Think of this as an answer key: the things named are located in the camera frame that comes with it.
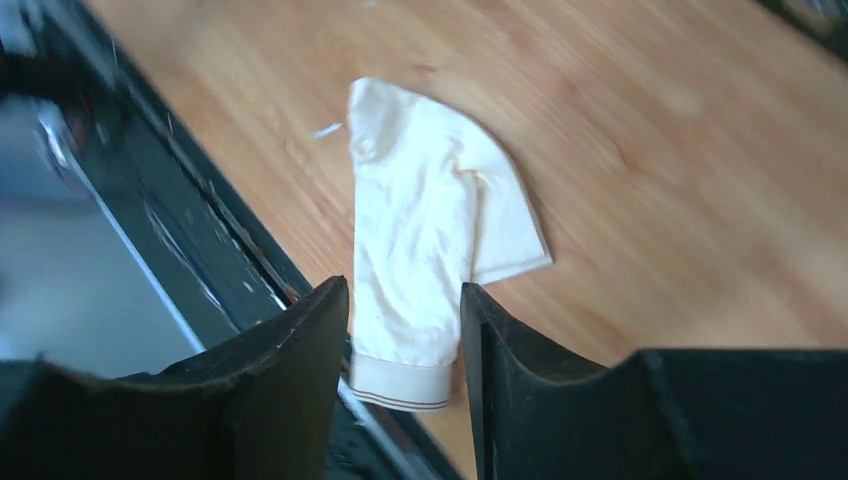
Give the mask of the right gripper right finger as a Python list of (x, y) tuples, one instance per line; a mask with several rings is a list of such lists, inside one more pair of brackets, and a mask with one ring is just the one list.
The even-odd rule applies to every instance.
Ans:
[(481, 479), (843, 479), (847, 354), (641, 349), (606, 367), (461, 293)]

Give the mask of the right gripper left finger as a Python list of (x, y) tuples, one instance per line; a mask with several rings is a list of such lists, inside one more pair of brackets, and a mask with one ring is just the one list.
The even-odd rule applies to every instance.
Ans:
[(1, 365), (5, 479), (320, 479), (344, 356), (341, 276), (157, 374)]

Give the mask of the beige underwear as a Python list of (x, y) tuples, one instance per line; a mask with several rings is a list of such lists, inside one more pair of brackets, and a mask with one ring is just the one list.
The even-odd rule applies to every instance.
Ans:
[(463, 113), (383, 80), (349, 90), (353, 354), (362, 401), (445, 407), (460, 296), (553, 262), (511, 158)]

